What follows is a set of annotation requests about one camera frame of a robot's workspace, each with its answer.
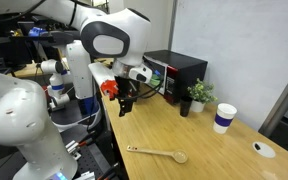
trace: white wall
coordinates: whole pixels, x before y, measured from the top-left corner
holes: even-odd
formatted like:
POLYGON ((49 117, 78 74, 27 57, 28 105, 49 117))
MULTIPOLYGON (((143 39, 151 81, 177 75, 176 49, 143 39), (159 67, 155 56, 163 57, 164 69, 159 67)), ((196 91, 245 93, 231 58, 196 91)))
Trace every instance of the white wall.
POLYGON ((152 32, 147 51, 168 48, 173 0, 117 0, 110 1, 109 4, 111 13, 121 10, 123 4, 123 9, 135 9, 150 19, 152 32))
POLYGON ((172 50, 208 61, 218 103, 258 130, 288 83, 288 0, 178 0, 172 50))

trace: black mug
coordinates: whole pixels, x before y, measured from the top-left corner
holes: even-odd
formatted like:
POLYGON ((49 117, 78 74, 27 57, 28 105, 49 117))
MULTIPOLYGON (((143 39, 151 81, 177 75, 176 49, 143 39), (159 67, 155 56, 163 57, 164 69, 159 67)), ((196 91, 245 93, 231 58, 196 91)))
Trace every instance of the black mug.
POLYGON ((181 97, 181 111, 180 115, 182 117, 186 117, 188 115, 188 112, 190 111, 190 107, 192 104, 193 99, 189 96, 182 96, 181 97))

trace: paper cup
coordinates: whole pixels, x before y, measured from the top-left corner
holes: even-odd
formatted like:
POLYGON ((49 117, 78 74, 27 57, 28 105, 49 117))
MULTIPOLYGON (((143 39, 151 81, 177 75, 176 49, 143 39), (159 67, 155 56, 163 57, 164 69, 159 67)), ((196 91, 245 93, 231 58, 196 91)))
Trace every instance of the paper cup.
POLYGON ((224 134, 236 113, 237 110, 234 106, 226 103, 219 104, 213 125, 214 131, 219 134, 224 134))

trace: red object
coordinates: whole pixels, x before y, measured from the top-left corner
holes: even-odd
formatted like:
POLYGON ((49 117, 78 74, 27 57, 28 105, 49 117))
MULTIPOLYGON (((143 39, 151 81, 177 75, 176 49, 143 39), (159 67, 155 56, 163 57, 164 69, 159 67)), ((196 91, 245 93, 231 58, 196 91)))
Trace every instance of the red object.
POLYGON ((115 94, 118 94, 117 83, 113 80, 107 80, 101 85, 102 92, 109 94, 110 99, 114 98, 115 94))

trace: blue cup band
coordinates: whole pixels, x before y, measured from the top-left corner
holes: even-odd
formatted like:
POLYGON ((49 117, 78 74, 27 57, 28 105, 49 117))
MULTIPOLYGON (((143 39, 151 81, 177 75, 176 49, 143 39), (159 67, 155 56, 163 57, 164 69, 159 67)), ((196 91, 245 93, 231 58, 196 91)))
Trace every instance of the blue cup band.
POLYGON ((232 122, 233 119, 225 119, 225 118, 222 118, 221 116, 219 116, 217 113, 216 113, 216 116, 215 116, 215 122, 220 125, 220 126, 223 126, 223 127, 228 127, 231 122, 232 122))

